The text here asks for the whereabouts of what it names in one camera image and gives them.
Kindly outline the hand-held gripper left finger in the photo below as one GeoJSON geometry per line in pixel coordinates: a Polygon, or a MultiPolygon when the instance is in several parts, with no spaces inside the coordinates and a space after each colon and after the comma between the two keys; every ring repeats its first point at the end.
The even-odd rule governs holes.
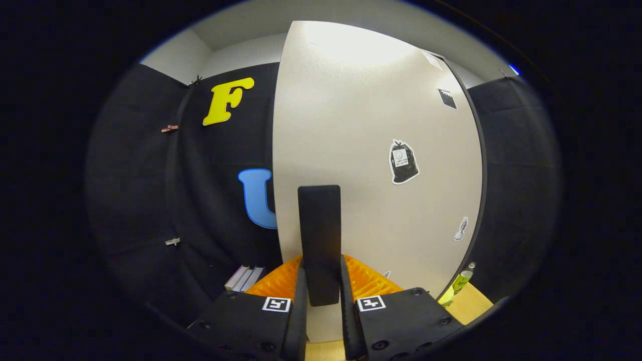
{"type": "Polygon", "coordinates": [[[223,292],[187,334],[215,360],[303,360],[306,299],[306,273],[298,256],[247,292],[223,292]]]}

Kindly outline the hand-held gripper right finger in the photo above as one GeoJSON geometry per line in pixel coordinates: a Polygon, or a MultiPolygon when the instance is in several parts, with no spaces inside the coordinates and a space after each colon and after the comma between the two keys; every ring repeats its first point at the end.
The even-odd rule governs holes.
{"type": "Polygon", "coordinates": [[[426,360],[464,331],[427,290],[402,290],[355,258],[340,257],[343,341],[348,360],[426,360]]]}

